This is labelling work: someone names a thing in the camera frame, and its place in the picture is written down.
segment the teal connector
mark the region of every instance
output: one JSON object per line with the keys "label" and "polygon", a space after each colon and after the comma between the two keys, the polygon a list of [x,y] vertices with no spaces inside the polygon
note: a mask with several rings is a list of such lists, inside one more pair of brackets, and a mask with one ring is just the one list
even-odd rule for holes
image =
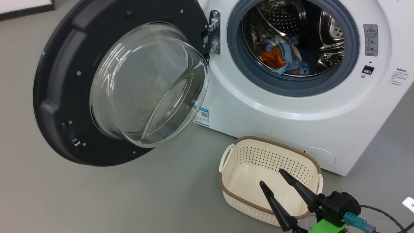
{"label": "teal connector", "polygon": [[362,218],[349,212],[345,214],[344,220],[346,224],[353,226],[355,228],[358,228],[360,230],[363,230],[365,233],[373,233],[376,230],[376,227],[374,227],[371,224],[368,224]]}

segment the brown basket rim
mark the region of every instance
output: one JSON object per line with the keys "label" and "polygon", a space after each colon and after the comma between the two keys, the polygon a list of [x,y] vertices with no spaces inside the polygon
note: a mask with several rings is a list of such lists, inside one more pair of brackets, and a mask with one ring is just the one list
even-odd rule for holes
{"label": "brown basket rim", "polygon": [[[255,137],[255,136],[245,136],[245,137],[238,138],[236,141],[234,141],[234,143],[233,143],[233,144],[234,144],[234,145],[236,145],[237,143],[239,143],[239,142],[241,142],[241,141],[243,141],[243,140],[248,140],[248,139],[252,139],[252,140],[256,140],[256,141],[261,141],[261,142],[264,142],[264,143],[272,144],[272,145],[275,145],[275,146],[278,146],[278,147],[281,147],[281,148],[284,148],[284,149],[290,150],[290,151],[292,151],[292,152],[294,152],[294,153],[296,153],[296,154],[299,154],[299,155],[301,155],[301,156],[303,156],[303,157],[305,157],[305,158],[309,159],[309,160],[310,160],[310,161],[311,161],[311,162],[315,165],[315,167],[316,167],[316,170],[317,170],[318,174],[321,174],[321,173],[322,173],[322,171],[321,171],[321,169],[320,169],[319,164],[318,164],[318,163],[317,163],[317,161],[316,161],[313,157],[311,157],[310,155],[308,155],[308,154],[306,154],[306,153],[304,153],[304,152],[302,152],[302,151],[300,151],[300,150],[294,149],[294,148],[292,148],[292,147],[290,147],[290,146],[287,146],[287,145],[284,145],[284,144],[281,144],[281,143],[278,143],[278,142],[275,142],[275,141],[272,141],[272,140],[268,140],[268,139],[265,139],[265,138],[259,138],[259,137]],[[222,174],[221,174],[221,172],[219,172],[219,183],[220,183],[221,189],[223,189],[223,191],[224,191],[225,193],[227,193],[229,196],[233,197],[234,199],[236,199],[236,200],[238,200],[238,201],[240,201],[240,202],[243,202],[244,204],[247,204],[247,205],[249,205],[249,206],[251,206],[251,207],[253,207],[253,208],[255,208],[255,209],[258,209],[258,210],[263,211],[263,212],[265,212],[265,213],[268,213],[268,214],[274,215],[273,211],[271,211],[271,210],[269,210],[269,209],[266,209],[266,208],[263,208],[263,207],[261,207],[261,206],[258,206],[258,205],[256,205],[256,204],[254,204],[254,203],[252,203],[252,202],[250,202],[250,201],[247,201],[247,200],[245,200],[245,199],[243,199],[243,198],[241,198],[241,197],[237,196],[236,194],[234,194],[234,193],[230,192],[230,191],[229,191],[229,190],[228,190],[228,189],[224,186],[224,183],[223,183],[223,180],[222,180]],[[303,219],[303,218],[307,217],[309,214],[310,214],[310,212],[309,212],[309,211],[307,211],[306,213],[304,213],[304,214],[302,214],[302,215],[295,216],[295,218],[296,218],[296,219]]]}

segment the beige plastic basket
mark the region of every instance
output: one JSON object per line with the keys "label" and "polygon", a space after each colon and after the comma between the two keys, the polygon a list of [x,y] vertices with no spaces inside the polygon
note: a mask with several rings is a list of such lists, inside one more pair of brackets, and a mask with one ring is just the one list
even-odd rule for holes
{"label": "beige plastic basket", "polygon": [[280,168],[316,194],[321,193],[323,178],[315,159],[283,144],[247,136],[231,144],[221,158],[219,182],[224,198],[240,212],[279,226],[259,186],[263,180],[290,215],[298,220],[307,217],[306,203],[279,174]]}

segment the basket bottom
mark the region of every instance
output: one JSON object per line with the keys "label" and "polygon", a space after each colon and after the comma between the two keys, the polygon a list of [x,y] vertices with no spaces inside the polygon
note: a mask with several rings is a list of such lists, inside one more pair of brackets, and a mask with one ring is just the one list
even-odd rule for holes
{"label": "basket bottom", "polygon": [[286,183],[278,172],[262,167],[252,167],[251,165],[238,166],[231,176],[227,189],[246,201],[271,210],[259,186],[261,180],[269,186],[276,200],[289,214],[298,216],[307,211],[303,199],[293,187]]}

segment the gray rubber seal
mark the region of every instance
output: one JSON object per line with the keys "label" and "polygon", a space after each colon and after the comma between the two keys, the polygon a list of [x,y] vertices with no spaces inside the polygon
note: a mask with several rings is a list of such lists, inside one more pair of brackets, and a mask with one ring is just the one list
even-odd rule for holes
{"label": "gray rubber seal", "polygon": [[345,41],[342,63],[329,72],[312,78],[293,78],[276,73],[261,66],[248,50],[241,29],[244,15],[263,0],[240,0],[230,15],[227,27],[227,43],[231,56],[239,70],[257,86],[279,95],[303,97],[326,92],[351,73],[358,60],[360,39],[355,21],[338,0],[308,0],[326,10],[340,25]]}

